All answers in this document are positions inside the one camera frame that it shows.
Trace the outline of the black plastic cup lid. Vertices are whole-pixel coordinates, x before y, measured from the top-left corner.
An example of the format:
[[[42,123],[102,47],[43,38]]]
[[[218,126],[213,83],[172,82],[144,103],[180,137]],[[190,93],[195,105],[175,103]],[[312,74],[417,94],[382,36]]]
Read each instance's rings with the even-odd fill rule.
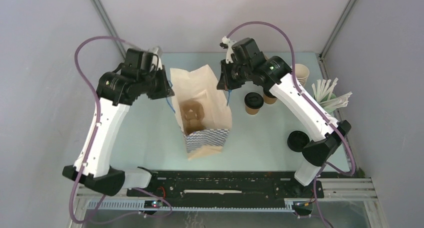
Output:
[[[251,109],[260,109],[264,104],[264,99],[257,92],[249,92],[244,97],[244,103]]]

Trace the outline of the brown paper cup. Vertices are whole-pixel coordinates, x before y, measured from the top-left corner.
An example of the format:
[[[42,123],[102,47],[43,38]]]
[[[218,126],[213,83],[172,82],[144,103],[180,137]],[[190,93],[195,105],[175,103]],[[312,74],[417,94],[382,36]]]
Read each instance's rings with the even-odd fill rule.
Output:
[[[249,115],[256,115],[264,105],[264,99],[261,94],[249,92],[244,97],[245,111]]]
[[[266,104],[272,105],[277,101],[275,97],[269,90],[263,90],[263,100]]]

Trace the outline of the blue checkered paper bag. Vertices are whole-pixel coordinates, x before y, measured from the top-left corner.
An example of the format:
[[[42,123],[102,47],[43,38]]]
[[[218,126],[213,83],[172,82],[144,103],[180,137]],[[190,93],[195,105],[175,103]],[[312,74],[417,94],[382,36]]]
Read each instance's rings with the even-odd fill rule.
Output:
[[[171,105],[189,160],[221,153],[232,128],[232,111],[209,65],[170,69]]]

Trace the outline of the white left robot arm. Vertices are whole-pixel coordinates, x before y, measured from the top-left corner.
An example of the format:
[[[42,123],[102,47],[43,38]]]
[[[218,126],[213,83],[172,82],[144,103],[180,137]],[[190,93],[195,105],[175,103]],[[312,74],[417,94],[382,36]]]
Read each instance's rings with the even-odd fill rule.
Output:
[[[161,62],[162,53],[159,46],[147,51],[129,48],[124,62],[100,77],[95,92],[99,107],[79,157],[63,168],[64,177],[108,196],[135,187],[146,196],[156,194],[158,182],[149,170],[140,166],[119,170],[111,167],[110,159],[119,128],[134,101],[143,94],[151,100],[174,95]]]

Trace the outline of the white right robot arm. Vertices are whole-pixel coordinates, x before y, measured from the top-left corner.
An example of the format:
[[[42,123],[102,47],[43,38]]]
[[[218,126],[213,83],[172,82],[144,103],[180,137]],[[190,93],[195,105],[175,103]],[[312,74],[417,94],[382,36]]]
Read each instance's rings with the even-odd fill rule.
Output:
[[[218,90],[234,90],[252,81],[282,101],[308,131],[311,141],[302,150],[303,161],[290,184],[295,196],[305,196],[323,164],[346,139],[351,124],[326,112],[293,80],[292,68],[279,56],[267,58],[254,39],[236,42],[223,37],[220,46],[226,49],[226,58],[220,62]]]

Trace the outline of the stack of brown paper cups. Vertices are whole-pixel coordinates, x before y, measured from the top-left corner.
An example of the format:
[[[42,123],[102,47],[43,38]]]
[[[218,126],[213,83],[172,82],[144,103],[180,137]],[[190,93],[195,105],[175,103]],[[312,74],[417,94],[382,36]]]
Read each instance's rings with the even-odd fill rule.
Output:
[[[310,75],[310,70],[306,65],[303,64],[295,64],[295,76],[297,78],[297,80],[299,81],[299,83],[302,86],[305,86],[308,77]]]

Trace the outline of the green straw holder cup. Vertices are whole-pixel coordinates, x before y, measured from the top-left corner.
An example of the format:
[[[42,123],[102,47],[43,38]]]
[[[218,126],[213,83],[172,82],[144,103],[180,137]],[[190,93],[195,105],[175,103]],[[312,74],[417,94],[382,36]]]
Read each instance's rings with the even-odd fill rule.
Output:
[[[335,94],[332,94],[330,98],[331,99],[335,99],[336,98],[336,95]],[[329,105],[329,104],[327,105],[326,104],[326,105],[323,105],[322,107],[329,114],[333,113],[336,110],[335,105]]]

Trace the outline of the stack of black lids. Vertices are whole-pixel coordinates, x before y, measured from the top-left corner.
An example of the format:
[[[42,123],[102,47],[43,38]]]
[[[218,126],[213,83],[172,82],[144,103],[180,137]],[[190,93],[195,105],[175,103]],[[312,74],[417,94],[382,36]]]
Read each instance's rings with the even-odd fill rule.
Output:
[[[287,146],[294,152],[302,152],[309,142],[310,138],[302,131],[293,131],[287,138]]]

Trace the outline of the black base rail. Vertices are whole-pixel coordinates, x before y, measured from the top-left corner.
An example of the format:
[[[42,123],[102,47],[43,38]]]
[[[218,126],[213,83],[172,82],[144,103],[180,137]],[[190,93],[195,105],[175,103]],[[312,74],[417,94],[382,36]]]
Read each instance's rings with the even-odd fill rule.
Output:
[[[101,200],[82,187],[77,198],[88,209],[291,212],[317,201],[375,201],[377,194],[369,178],[335,172],[323,172],[315,184],[301,187],[289,171],[158,170],[144,192],[122,189]]]

